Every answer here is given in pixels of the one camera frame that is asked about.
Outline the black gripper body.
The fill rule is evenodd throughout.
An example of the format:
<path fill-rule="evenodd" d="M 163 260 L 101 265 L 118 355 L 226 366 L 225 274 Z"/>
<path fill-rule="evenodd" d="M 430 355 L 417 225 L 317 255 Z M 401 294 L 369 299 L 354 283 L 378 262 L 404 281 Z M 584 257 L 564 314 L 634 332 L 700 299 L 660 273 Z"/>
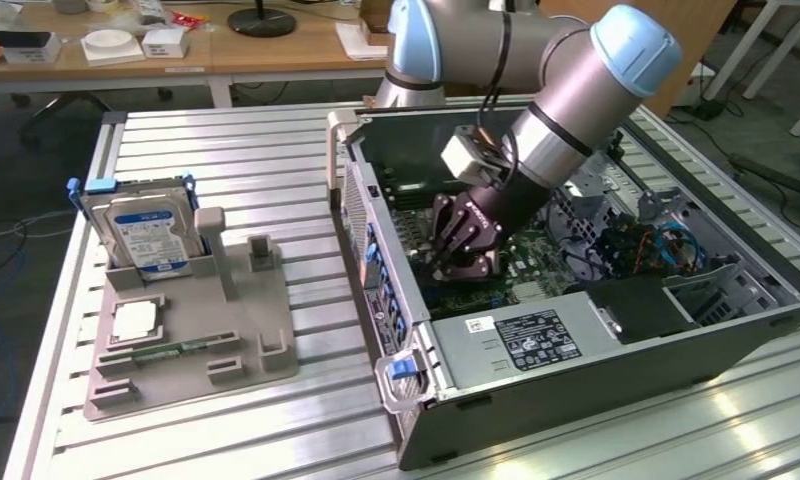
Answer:
<path fill-rule="evenodd" d="M 548 202 L 552 190 L 517 173 L 501 190 L 470 187 L 456 196 L 449 217 L 449 258 L 497 249 Z"/>

